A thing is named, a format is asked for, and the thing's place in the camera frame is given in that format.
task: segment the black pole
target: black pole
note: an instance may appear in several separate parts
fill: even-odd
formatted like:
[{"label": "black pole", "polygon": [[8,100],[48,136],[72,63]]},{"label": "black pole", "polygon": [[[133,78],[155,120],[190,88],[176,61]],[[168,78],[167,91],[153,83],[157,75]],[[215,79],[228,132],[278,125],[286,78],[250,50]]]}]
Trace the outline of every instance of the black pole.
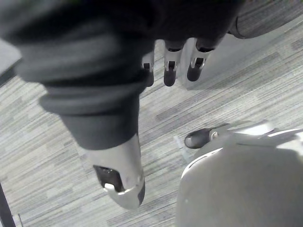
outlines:
[{"label": "black pole", "polygon": [[16,227],[0,183],[0,221],[3,227]]}]

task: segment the gray carpet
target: gray carpet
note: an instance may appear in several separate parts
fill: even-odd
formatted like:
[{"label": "gray carpet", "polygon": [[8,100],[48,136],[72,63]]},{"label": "gray carpet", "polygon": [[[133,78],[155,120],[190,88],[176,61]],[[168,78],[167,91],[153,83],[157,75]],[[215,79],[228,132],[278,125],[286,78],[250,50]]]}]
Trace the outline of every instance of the gray carpet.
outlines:
[{"label": "gray carpet", "polygon": [[[85,151],[37,104],[42,86],[13,78],[0,88],[0,182],[12,214],[20,214],[24,227],[173,226],[186,166],[178,139],[236,120],[303,127],[302,37],[303,23],[193,90],[180,80],[164,86],[156,49],[155,84],[141,95],[139,122],[146,196],[134,211],[103,193]],[[195,151],[187,152],[191,158]]]}]

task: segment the black fabric sleeve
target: black fabric sleeve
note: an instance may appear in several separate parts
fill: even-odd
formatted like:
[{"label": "black fabric sleeve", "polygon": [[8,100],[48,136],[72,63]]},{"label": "black fabric sleeve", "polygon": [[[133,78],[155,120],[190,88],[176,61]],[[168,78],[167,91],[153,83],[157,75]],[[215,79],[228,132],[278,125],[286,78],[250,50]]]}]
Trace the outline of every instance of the black fabric sleeve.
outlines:
[{"label": "black fabric sleeve", "polygon": [[[123,14],[110,15],[110,7],[92,0],[0,2],[0,36],[23,56],[18,74],[45,86],[42,107],[59,114],[87,149],[111,148],[138,132],[147,82],[141,59],[154,43],[144,34],[148,13],[121,6]],[[135,23],[126,28],[127,21]]]},{"label": "black fabric sleeve", "polygon": [[1,0],[0,37],[22,53],[18,74],[47,90],[77,142],[111,148],[138,131],[141,70],[155,39],[215,47],[243,0]]}]

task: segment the robotic finger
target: robotic finger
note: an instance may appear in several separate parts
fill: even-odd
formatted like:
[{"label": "robotic finger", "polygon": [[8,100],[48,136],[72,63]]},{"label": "robotic finger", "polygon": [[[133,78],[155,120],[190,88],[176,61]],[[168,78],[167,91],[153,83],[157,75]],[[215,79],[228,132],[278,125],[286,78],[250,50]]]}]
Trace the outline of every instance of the robotic finger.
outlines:
[{"label": "robotic finger", "polygon": [[105,150],[87,150],[104,191],[125,209],[138,208],[145,195],[138,135]]}]

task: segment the striped carpet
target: striped carpet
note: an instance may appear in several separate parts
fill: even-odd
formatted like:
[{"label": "striped carpet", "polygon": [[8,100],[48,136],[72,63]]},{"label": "striped carpet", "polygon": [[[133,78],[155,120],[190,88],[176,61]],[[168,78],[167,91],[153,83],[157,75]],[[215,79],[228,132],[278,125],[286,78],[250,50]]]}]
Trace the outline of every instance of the striped carpet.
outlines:
[{"label": "striped carpet", "polygon": [[[134,211],[105,195],[85,151],[56,115],[38,105],[43,87],[13,78],[0,88],[0,182],[12,214],[24,227],[173,226],[187,163],[178,141],[187,133],[236,120],[303,127],[302,37],[300,23],[191,90],[180,79],[164,86],[157,43],[155,83],[141,95],[139,120],[146,196]],[[194,152],[187,151],[189,158]]]}]

